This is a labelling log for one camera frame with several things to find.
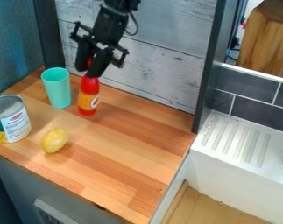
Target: wooden countertop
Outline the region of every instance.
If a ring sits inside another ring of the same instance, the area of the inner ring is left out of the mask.
[[[0,144],[0,156],[133,223],[147,223],[195,135],[193,117],[134,94],[101,85],[93,117],[76,107],[81,77],[71,76],[73,102],[49,104],[39,78],[30,74],[5,93],[22,95],[32,132],[17,143]],[[54,154],[39,147],[53,128],[67,130],[67,145]]]

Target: yellow potato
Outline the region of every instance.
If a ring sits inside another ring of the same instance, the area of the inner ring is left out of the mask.
[[[67,132],[62,129],[52,129],[41,139],[41,148],[47,153],[54,153],[61,149],[67,142]]]

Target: tile wall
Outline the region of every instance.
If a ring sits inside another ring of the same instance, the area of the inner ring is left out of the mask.
[[[283,131],[283,79],[222,67],[209,94],[212,109]]]

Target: mirror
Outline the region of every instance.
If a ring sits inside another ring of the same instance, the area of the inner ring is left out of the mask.
[[[283,0],[241,2],[225,63],[283,78]]]

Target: plastic cup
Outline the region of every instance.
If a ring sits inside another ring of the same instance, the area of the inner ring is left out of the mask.
[[[69,72],[62,67],[53,67],[41,74],[43,85],[53,108],[63,109],[70,105]]]

